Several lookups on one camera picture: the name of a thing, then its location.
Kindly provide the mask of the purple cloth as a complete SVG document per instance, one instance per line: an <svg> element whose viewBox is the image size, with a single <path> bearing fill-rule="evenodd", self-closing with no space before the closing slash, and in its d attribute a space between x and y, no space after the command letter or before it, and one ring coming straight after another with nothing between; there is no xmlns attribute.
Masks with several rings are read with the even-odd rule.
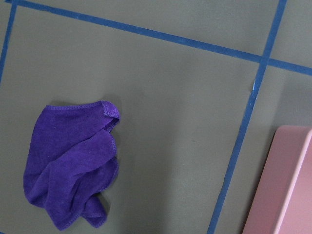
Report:
<svg viewBox="0 0 312 234"><path fill-rule="evenodd" d="M79 217L98 228L107 213L98 193L118 174L111 131L120 120L107 101L46 106L32 133L23 176L29 203L43 208L63 231Z"/></svg>

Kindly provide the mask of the pink plastic tray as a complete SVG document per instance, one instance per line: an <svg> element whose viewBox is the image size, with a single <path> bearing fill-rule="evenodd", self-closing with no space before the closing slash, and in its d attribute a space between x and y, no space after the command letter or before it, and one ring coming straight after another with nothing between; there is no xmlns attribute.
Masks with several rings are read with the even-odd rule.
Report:
<svg viewBox="0 0 312 234"><path fill-rule="evenodd" d="M249 211L245 234L312 232L312 128L280 126Z"/></svg>

